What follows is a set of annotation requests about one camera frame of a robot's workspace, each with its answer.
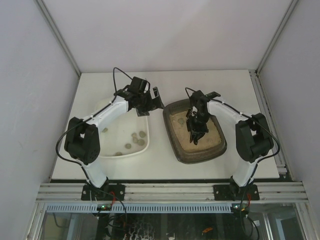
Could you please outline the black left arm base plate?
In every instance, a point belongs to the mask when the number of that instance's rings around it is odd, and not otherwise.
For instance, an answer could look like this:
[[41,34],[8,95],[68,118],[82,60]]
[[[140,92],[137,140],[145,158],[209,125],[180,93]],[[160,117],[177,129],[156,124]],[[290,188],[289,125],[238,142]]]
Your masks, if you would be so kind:
[[126,186],[123,184],[104,184],[97,188],[91,184],[85,184],[81,192],[82,201],[111,201],[125,198]]

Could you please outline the black slotted litter scoop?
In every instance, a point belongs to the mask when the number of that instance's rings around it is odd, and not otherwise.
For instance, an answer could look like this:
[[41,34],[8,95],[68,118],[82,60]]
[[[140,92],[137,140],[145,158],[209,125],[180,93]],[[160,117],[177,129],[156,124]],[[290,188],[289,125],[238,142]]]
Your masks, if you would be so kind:
[[192,106],[188,109],[186,114],[186,126],[187,130],[191,133],[192,131],[196,131],[199,127],[198,119],[197,119],[198,109],[195,106]]

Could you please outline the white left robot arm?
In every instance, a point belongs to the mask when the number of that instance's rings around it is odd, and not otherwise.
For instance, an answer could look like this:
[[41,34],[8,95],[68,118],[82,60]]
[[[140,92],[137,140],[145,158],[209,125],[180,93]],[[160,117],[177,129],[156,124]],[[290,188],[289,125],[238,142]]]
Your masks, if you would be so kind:
[[130,84],[114,92],[113,99],[106,106],[83,118],[69,120],[67,130],[59,140],[65,139],[63,148],[71,159],[59,157],[79,165],[86,181],[100,189],[108,181],[98,163],[103,130],[132,109],[136,110],[138,117],[144,117],[149,116],[151,111],[163,108],[158,88],[151,87],[146,79],[134,76]]

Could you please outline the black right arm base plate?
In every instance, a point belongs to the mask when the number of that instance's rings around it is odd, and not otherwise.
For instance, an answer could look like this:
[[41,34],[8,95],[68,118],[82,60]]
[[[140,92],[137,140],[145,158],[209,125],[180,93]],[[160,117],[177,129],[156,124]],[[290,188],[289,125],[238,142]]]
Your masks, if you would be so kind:
[[213,185],[213,194],[216,201],[260,200],[258,186],[249,184],[239,187],[235,183]]

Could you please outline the brown translucent litter box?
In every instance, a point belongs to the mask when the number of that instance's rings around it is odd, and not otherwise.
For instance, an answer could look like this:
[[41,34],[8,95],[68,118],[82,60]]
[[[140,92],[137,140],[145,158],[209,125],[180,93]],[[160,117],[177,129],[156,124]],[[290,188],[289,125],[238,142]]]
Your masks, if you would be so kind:
[[168,104],[163,112],[164,125],[177,160],[184,164],[197,164],[215,159],[227,150],[227,141],[215,116],[207,122],[206,133],[195,145],[187,130],[187,112],[190,101],[179,100]]

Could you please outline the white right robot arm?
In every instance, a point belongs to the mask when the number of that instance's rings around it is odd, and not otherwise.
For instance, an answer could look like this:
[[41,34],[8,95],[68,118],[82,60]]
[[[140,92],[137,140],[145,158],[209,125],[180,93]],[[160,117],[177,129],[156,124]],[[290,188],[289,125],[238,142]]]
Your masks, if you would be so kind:
[[253,182],[258,164],[269,158],[268,153],[277,142],[270,132],[266,117],[262,113],[248,114],[226,103],[215,91],[204,94],[201,90],[189,87],[190,107],[186,114],[189,141],[197,145],[209,132],[207,122],[212,116],[223,117],[230,122],[235,131],[235,148],[240,157],[234,174],[230,177],[229,194],[235,200],[244,194]]

